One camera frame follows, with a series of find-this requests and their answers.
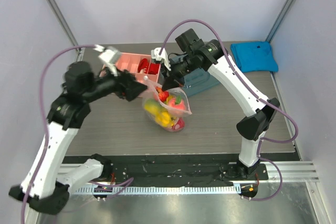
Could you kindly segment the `red strawberry toy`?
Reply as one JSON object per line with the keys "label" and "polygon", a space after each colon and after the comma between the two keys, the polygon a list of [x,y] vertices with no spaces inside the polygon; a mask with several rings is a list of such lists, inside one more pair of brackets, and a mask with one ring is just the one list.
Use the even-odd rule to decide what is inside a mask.
{"label": "red strawberry toy", "polygon": [[156,87],[156,91],[158,94],[158,98],[161,102],[165,102],[167,98],[170,96],[169,92],[163,91],[160,87]]}

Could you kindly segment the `pink peach toy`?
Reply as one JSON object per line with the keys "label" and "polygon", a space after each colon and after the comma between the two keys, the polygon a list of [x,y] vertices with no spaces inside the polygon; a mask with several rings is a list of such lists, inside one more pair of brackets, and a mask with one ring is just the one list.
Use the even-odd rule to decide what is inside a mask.
{"label": "pink peach toy", "polygon": [[181,116],[186,109],[186,105],[180,95],[170,99],[167,105],[169,106],[168,111],[174,115]]}

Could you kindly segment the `clear pink zip top bag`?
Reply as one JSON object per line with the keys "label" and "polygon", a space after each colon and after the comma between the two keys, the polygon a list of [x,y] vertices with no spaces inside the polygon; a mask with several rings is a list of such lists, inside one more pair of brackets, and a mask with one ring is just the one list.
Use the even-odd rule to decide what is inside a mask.
{"label": "clear pink zip top bag", "polygon": [[[190,104],[189,104],[189,101],[188,101],[188,98],[187,98],[187,95],[186,95],[186,93],[181,88],[174,88],[174,89],[167,90],[167,92],[169,92],[170,96],[167,98],[167,100],[165,102],[161,102],[159,100],[159,98],[158,98],[158,95],[157,95],[158,93],[156,91],[156,87],[162,88],[162,86],[160,84],[154,82],[154,81],[149,80],[147,76],[144,77],[144,84],[146,84],[148,86],[148,89],[144,92],[144,95],[142,97],[142,107],[144,106],[144,103],[145,103],[146,100],[148,100],[148,99],[155,99],[161,105],[161,107],[162,107],[161,111],[168,111],[168,109],[169,109],[169,106],[167,105],[168,101],[170,99],[172,99],[172,98],[180,95],[182,97],[185,105],[186,105],[186,109],[184,111],[184,114],[181,115],[181,116],[174,115],[174,114],[172,114],[172,113],[170,113],[168,111],[168,113],[172,117],[172,120],[174,120],[174,123],[175,123],[177,118],[183,118],[184,119],[185,117],[187,117],[187,116],[189,116],[189,115],[192,114],[191,108],[190,108]],[[153,122],[155,122],[155,116],[156,115],[151,115],[145,109],[144,109],[144,111],[148,115],[148,117]],[[162,127],[162,128],[165,129],[165,130],[167,130],[167,131],[169,131],[169,132],[174,132],[172,130],[172,127]]]}

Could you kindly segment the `yellow bell pepper toy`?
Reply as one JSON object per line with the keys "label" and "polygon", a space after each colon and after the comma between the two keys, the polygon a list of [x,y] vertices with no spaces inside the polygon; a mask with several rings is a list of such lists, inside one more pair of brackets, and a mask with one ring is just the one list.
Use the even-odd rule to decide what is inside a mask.
{"label": "yellow bell pepper toy", "polygon": [[168,111],[161,111],[155,116],[155,122],[162,127],[172,127],[174,120]]}

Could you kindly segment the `green lime toy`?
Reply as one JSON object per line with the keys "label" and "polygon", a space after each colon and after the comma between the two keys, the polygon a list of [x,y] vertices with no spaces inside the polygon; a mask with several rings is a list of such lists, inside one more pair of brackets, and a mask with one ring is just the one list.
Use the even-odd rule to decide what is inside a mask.
{"label": "green lime toy", "polygon": [[144,109],[151,115],[157,115],[161,112],[161,105],[155,99],[148,99],[144,103]]}

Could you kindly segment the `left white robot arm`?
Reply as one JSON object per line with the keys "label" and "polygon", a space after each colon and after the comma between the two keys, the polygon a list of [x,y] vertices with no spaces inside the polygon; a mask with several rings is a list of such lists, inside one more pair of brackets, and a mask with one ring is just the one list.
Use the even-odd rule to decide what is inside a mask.
{"label": "left white robot arm", "polygon": [[107,181],[112,174],[111,161],[93,154],[82,165],[65,176],[58,171],[67,149],[91,112],[90,103],[114,93],[132,101],[147,89],[127,70],[112,74],[104,69],[103,77],[95,76],[86,61],[72,63],[64,75],[63,92],[51,104],[47,119],[47,133],[31,170],[20,185],[12,186],[9,195],[26,201],[30,208],[48,215],[59,214],[69,196],[87,182]]}

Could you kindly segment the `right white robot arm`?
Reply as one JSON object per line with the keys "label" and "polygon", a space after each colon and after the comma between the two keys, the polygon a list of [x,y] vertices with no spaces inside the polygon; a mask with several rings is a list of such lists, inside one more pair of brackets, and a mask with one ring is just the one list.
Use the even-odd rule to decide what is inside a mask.
{"label": "right white robot arm", "polygon": [[238,161],[227,174],[250,179],[255,175],[260,163],[261,139],[265,136],[280,106],[278,99],[269,99],[252,85],[235,67],[220,40],[203,42],[193,29],[189,29],[175,41],[185,53],[178,62],[169,59],[164,46],[154,49],[152,54],[153,58],[163,60],[165,65],[163,89],[183,86],[184,77],[196,69],[207,71],[226,88],[245,115],[236,125],[237,131],[242,136]]}

